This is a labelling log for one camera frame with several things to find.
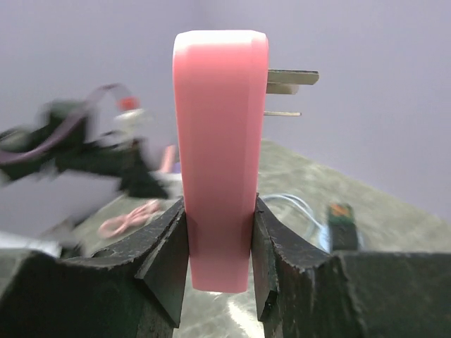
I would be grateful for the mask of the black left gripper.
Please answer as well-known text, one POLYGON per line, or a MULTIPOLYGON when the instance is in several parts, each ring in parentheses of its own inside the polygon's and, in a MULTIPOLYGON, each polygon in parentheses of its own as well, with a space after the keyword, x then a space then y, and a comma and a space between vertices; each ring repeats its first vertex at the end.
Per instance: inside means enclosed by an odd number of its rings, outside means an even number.
POLYGON ((117 190, 134 198, 168 199, 169 195, 159 180, 150 173, 150 167, 142 156, 143 138, 131 142, 107 145, 101 141, 87 140, 92 110, 75 114, 80 101, 54 101, 43 112, 44 125, 35 130, 11 128, 1 133, 1 177, 12 183, 28 175, 42 171, 50 165, 56 173, 77 171, 115 177, 120 180, 117 190), (74 122, 69 131, 59 134, 55 145, 31 158, 19 157, 22 152, 35 150, 65 122, 74 122), (5 153, 13 154, 18 161, 9 163, 5 153))

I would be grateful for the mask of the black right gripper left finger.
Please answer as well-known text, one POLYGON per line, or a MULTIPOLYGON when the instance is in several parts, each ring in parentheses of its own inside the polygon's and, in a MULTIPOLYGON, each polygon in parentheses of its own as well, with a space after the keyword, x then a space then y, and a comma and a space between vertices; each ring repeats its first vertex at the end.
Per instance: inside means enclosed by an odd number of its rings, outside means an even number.
POLYGON ((184 204, 93 256, 1 251, 2 337, 171 337, 187 274, 184 204))

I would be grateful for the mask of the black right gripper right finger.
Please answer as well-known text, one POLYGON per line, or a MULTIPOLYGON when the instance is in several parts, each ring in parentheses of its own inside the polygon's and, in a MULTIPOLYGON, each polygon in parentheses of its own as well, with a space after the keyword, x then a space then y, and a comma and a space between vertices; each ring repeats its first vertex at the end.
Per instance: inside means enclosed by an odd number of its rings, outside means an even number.
POLYGON ((450 255, 327 254, 256 202, 252 267, 266 337, 449 337, 450 255))

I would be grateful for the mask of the pink triangular socket adapter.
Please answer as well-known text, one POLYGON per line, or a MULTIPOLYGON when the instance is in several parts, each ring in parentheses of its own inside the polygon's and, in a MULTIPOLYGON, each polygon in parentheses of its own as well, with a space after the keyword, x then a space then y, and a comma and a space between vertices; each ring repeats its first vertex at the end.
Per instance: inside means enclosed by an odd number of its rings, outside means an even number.
POLYGON ((247 289, 268 40, 254 30, 193 30, 173 46, 173 90, 192 285, 247 289))

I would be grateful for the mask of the pink long power strip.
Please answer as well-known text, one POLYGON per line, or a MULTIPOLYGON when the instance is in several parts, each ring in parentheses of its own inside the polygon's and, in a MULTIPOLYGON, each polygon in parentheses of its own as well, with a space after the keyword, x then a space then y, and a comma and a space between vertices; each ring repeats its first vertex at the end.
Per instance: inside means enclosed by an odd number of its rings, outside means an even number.
POLYGON ((160 167, 160 171, 162 173, 173 172, 173 166, 175 163, 175 152, 176 152, 175 145, 170 145, 166 147, 160 167))

